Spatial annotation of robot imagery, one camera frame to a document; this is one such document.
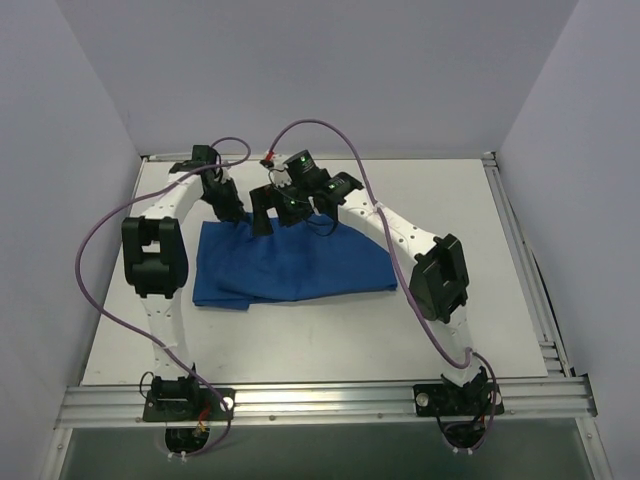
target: table surface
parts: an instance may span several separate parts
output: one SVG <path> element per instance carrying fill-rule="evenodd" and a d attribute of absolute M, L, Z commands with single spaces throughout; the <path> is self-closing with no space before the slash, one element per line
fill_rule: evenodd
<path fill-rule="evenodd" d="M 359 177 L 352 160 L 319 161 Z M 167 162 L 144 164 L 141 195 L 164 186 Z M 480 160 L 365 161 L 376 196 L 421 228 L 462 241 L 470 276 L 468 322 L 475 348 L 499 377 L 547 376 L 524 294 Z M 257 162 L 231 170 L 248 192 L 267 182 Z M 151 204 L 134 206 L 132 215 Z M 195 256 L 212 209 L 197 202 L 182 225 L 190 275 L 182 297 L 187 342 L 198 371 L 215 383 L 342 382 L 437 379 L 441 359 L 402 291 L 253 305 L 248 312 L 195 307 Z M 148 331 L 146 315 L 124 278 L 122 250 L 107 310 Z M 138 384 L 153 369 L 151 343 L 101 318 L 83 385 Z"/>

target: white wall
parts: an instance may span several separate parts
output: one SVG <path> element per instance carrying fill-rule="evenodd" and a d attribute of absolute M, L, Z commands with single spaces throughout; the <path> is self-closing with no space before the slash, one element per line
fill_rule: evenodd
<path fill-rule="evenodd" d="M 497 149 L 576 0 L 58 0 L 141 153 L 315 116 L 365 153 Z M 343 151 L 314 127 L 284 148 Z"/>
<path fill-rule="evenodd" d="M 639 21 L 637 0 L 581 0 L 499 160 L 616 478 L 640 471 Z"/>
<path fill-rule="evenodd" d="M 54 0 L 0 2 L 0 471 L 35 478 L 96 326 L 75 249 L 130 195 L 139 158 Z M 91 248 L 104 296 L 117 225 Z"/>

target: white tabletop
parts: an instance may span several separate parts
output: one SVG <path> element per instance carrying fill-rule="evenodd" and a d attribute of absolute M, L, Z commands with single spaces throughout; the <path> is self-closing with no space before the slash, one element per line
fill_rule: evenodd
<path fill-rule="evenodd" d="M 355 162 L 320 161 L 331 173 L 359 177 Z M 546 376 L 547 371 L 504 232 L 480 160 L 365 161 L 376 196 L 430 232 L 462 241 L 471 284 L 468 321 L 475 348 L 499 377 Z M 137 194 L 164 186 L 170 163 L 144 165 Z M 231 170 L 245 207 L 248 192 L 267 182 L 257 162 Z M 134 206 L 132 215 L 149 202 Z M 252 305 L 248 312 L 195 307 L 195 256 L 203 221 L 215 220 L 197 202 L 182 225 L 190 274 L 182 312 L 198 371 L 216 383 L 436 379 L 441 360 L 402 291 L 343 295 L 296 303 Z M 105 307 L 148 330 L 146 315 L 124 278 L 122 251 Z M 148 340 L 101 318 L 83 385 L 137 384 L 152 370 Z"/>

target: blue fabric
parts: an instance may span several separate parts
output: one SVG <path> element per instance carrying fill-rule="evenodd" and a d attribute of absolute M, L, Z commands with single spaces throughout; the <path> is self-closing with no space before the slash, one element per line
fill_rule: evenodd
<path fill-rule="evenodd" d="M 329 224 L 326 217 L 312 217 Z M 247 310 L 252 303 L 296 301 L 345 293 L 395 290 L 389 254 L 360 232 L 301 222 L 253 237 L 251 226 L 204 222 L 193 303 Z"/>

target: folded cloth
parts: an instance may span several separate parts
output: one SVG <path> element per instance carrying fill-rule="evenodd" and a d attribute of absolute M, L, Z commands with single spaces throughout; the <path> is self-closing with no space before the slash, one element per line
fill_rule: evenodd
<path fill-rule="evenodd" d="M 389 254 L 360 232 L 312 217 L 253 237 L 247 223 L 204 222 L 193 289 L 196 306 L 247 310 L 251 303 L 395 290 Z"/>

